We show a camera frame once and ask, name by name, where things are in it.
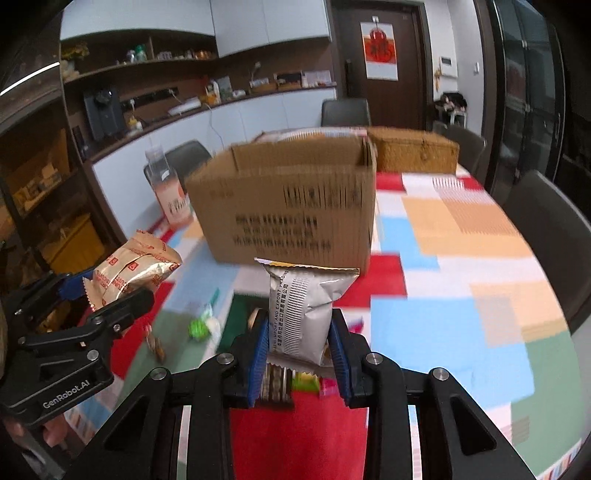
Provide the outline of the beige snack packet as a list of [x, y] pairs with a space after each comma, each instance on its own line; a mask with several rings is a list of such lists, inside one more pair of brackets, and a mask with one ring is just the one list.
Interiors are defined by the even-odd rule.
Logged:
[[180, 255], [152, 234], [135, 234], [83, 279], [92, 312], [145, 287], [155, 292], [182, 264]]

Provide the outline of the silver white snack packet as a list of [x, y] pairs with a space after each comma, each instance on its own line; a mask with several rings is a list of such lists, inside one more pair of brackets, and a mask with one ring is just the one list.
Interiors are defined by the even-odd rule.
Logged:
[[257, 258], [270, 276], [270, 353], [273, 365], [322, 375], [332, 307], [360, 275], [356, 268], [293, 264]]

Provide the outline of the green lollipop far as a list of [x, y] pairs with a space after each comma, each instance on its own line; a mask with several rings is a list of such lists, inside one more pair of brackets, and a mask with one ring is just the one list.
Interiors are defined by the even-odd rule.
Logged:
[[220, 293], [221, 291], [216, 288], [211, 299], [201, 308], [197, 318], [189, 322], [188, 335], [191, 339], [197, 342], [204, 342], [208, 339], [211, 339], [213, 342], [221, 340], [221, 322], [219, 322], [213, 312], [213, 307]]

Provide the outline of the white counter cabinet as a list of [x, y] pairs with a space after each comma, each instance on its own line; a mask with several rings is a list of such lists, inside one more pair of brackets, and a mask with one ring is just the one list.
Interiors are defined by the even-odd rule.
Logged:
[[252, 141], [260, 133], [321, 125], [322, 102], [337, 89], [315, 88], [280, 92], [231, 102], [184, 116], [155, 129], [98, 160], [92, 166], [103, 196], [125, 238], [146, 230], [161, 209], [143, 174], [145, 151], [160, 146], [168, 152], [197, 141], [212, 155], [226, 147]]

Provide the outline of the pink drink bottle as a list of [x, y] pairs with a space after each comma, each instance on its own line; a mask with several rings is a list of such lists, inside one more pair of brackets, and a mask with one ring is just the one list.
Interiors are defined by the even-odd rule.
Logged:
[[160, 146], [145, 151], [146, 179], [171, 229], [183, 228], [192, 222], [192, 212], [176, 171], [169, 164]]

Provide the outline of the small green yellow packet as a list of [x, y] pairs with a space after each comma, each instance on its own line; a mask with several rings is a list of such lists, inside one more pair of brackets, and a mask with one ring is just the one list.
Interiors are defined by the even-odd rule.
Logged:
[[294, 372], [291, 389], [294, 391], [318, 394], [321, 391], [321, 381], [318, 376], [310, 373]]

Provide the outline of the black coffee machine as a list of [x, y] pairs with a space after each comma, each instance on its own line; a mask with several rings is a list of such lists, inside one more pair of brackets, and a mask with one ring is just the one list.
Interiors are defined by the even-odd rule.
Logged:
[[84, 105], [95, 141], [117, 136], [126, 130], [118, 92], [114, 87], [86, 93]]

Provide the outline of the grey chair right near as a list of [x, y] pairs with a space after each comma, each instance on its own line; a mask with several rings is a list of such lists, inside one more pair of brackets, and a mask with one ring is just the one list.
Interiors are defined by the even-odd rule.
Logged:
[[502, 208], [536, 256], [575, 333], [590, 316], [590, 222], [537, 170], [513, 186]]

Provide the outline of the brown cardboard box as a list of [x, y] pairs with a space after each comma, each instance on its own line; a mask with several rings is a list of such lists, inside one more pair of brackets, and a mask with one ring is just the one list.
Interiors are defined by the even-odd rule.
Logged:
[[366, 272], [376, 202], [369, 139], [317, 137], [232, 146], [185, 180], [213, 258]]

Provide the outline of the grey chair right far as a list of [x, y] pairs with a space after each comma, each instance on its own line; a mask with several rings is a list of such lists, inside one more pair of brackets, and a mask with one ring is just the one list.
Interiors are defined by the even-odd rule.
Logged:
[[445, 124], [441, 121], [433, 122], [433, 132], [459, 145], [459, 163], [475, 177], [486, 148], [486, 140], [460, 125]]

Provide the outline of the woven wicker box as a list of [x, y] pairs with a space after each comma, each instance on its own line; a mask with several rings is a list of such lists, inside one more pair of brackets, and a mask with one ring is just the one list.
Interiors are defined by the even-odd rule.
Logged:
[[460, 147], [442, 135], [411, 129], [370, 127], [377, 168], [386, 173], [455, 174]]

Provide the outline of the white upper cabinets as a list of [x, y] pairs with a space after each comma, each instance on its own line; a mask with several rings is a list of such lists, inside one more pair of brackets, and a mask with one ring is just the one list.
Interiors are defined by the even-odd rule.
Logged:
[[60, 38], [120, 30], [166, 30], [215, 38], [221, 57], [266, 45], [329, 38], [324, 1], [73, 1]]

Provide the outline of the grey chair far end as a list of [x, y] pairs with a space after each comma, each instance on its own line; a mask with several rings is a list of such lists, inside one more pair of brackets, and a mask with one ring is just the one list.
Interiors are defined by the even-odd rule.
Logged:
[[370, 120], [369, 102], [363, 98], [332, 99], [322, 102], [322, 127], [367, 127]]

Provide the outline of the white shoe rack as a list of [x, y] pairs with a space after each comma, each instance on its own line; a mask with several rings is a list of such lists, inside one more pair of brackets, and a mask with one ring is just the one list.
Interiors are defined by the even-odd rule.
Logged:
[[444, 92], [434, 101], [436, 120], [446, 125], [467, 126], [468, 103], [460, 92]]

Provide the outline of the dark brown door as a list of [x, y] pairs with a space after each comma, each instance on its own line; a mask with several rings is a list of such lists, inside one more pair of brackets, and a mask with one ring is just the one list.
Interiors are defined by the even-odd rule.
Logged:
[[433, 87], [426, 9], [418, 1], [332, 1], [339, 87], [369, 104], [374, 126], [425, 130]]

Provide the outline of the black glass sliding door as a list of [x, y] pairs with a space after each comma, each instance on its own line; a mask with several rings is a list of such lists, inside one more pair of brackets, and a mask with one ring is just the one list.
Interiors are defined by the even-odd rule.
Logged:
[[590, 116], [575, 98], [590, 81], [556, 28], [528, 1], [487, 4], [495, 51], [496, 112], [485, 186], [498, 202], [537, 170], [590, 209]]

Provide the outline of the red fu calendar poster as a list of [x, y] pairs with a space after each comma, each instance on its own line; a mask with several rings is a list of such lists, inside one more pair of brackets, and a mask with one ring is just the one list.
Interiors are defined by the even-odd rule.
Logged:
[[383, 23], [378, 16], [373, 16], [371, 22], [361, 22], [360, 27], [366, 78], [398, 81], [398, 54], [393, 25]]

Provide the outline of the wall intercom panel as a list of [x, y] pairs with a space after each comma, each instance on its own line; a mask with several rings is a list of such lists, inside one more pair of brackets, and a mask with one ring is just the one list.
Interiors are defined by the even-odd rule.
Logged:
[[438, 59], [438, 71], [442, 77], [458, 78], [457, 63], [452, 57], [440, 56]]

